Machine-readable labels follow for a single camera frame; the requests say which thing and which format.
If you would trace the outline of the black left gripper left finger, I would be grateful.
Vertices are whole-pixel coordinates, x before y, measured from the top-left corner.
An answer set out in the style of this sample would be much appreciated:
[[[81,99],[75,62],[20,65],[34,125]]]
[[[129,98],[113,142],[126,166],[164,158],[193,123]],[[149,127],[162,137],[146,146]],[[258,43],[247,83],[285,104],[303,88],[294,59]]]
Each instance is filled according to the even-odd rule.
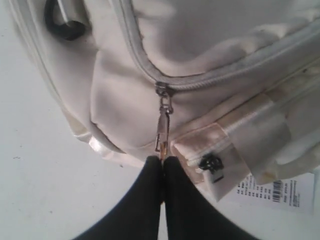
[[[163,169],[149,156],[125,196],[77,240],[156,240],[163,202]]]

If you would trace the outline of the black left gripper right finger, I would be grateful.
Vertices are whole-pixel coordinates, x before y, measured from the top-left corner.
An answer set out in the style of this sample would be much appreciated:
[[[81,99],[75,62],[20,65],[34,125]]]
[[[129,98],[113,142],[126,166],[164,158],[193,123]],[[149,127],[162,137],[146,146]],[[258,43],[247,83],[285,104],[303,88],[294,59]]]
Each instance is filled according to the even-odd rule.
[[[177,157],[163,163],[165,214],[170,240],[255,240],[198,191]]]

